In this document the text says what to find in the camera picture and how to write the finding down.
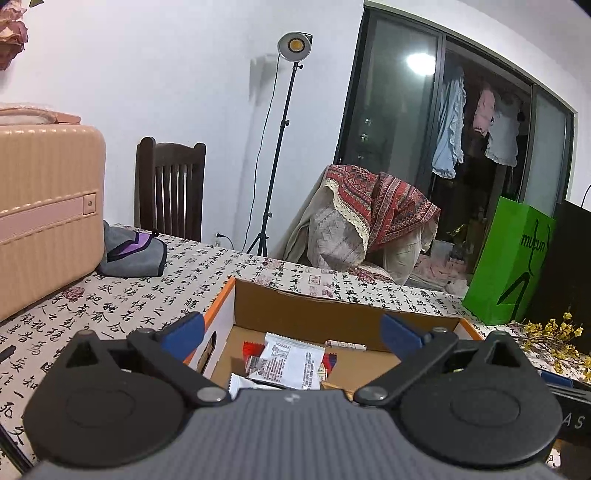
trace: black circular disc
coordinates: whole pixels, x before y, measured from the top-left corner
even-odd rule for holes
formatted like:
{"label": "black circular disc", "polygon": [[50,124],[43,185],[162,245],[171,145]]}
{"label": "black circular disc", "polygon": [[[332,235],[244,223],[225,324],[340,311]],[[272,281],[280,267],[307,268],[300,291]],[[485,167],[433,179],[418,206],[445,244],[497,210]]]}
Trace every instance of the black circular disc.
{"label": "black circular disc", "polygon": [[124,465],[171,442],[184,417],[180,394],[147,375],[66,369],[27,405],[25,431],[41,459],[81,468]]}
{"label": "black circular disc", "polygon": [[519,368],[470,368],[411,387],[400,404],[410,439],[445,461],[475,468],[528,462],[552,445],[561,411],[539,378]]}

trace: green shopping bag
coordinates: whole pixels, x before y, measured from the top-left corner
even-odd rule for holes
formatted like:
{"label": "green shopping bag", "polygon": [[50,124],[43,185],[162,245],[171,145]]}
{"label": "green shopping bag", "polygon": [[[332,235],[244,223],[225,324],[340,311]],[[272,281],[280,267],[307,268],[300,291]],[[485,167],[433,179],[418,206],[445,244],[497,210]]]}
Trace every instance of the green shopping bag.
{"label": "green shopping bag", "polygon": [[549,216],[501,197],[462,305],[486,325],[520,322],[535,291],[553,229]]}

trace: ceiling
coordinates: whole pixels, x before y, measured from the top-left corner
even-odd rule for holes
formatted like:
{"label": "ceiling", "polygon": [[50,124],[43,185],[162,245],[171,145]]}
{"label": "ceiling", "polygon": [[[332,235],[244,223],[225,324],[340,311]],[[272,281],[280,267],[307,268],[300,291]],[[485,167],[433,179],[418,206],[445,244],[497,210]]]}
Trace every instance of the ceiling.
{"label": "ceiling", "polygon": [[591,17],[573,0],[461,0],[524,37],[591,93]]}

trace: chair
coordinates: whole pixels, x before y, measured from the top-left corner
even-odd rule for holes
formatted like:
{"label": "chair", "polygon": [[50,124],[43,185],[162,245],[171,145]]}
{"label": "chair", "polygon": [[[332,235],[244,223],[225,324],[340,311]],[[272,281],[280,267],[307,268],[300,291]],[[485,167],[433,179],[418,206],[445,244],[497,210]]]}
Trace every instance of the chair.
{"label": "chair", "polygon": [[138,144],[139,226],[201,241],[205,145]]}

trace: black cable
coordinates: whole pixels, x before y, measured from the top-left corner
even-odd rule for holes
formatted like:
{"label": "black cable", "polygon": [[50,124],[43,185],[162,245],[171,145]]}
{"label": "black cable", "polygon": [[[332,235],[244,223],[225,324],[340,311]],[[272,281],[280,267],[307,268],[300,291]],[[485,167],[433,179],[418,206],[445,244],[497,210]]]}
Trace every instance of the black cable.
{"label": "black cable", "polygon": [[10,438],[4,427],[0,425],[0,450],[23,475],[33,468],[31,461],[25,456],[17,444]]}
{"label": "black cable", "polygon": [[262,141],[265,138],[265,130],[267,128],[267,122],[269,120],[269,113],[271,113],[271,105],[273,104],[273,98],[275,97],[275,87],[277,85],[277,74],[279,73],[279,59],[281,58],[280,55],[277,55],[277,66],[275,67],[275,80],[273,81],[273,93],[271,94],[271,101],[269,101],[269,110],[267,110],[267,117],[265,118],[265,124],[262,126],[262,135],[261,135],[261,145],[259,146],[259,151],[256,154],[256,162],[255,162],[255,178],[254,184],[252,185],[252,203],[251,203],[251,212],[248,216],[248,226],[246,227],[246,234],[244,235],[244,245],[242,245],[241,252],[244,252],[244,247],[246,247],[246,240],[248,239],[248,231],[251,228],[252,222],[252,210],[255,206],[255,195],[256,195],[256,170],[258,168],[258,157],[261,154],[262,150]]}
{"label": "black cable", "polygon": [[587,196],[587,194],[589,193],[589,189],[591,189],[591,185],[589,185],[587,187],[587,190],[585,191],[585,195],[583,195],[583,201],[581,202],[581,208],[583,208],[583,204],[585,203],[585,197]]}
{"label": "black cable", "polygon": [[220,238],[220,237],[224,237],[224,238],[227,238],[228,240],[230,240],[230,245],[232,246],[232,250],[235,250],[235,248],[234,248],[234,244],[232,243],[232,239],[231,239],[230,237],[228,237],[228,236],[226,236],[226,235],[222,235],[221,233],[218,233],[218,234],[216,235],[216,237],[218,237],[218,238]]}

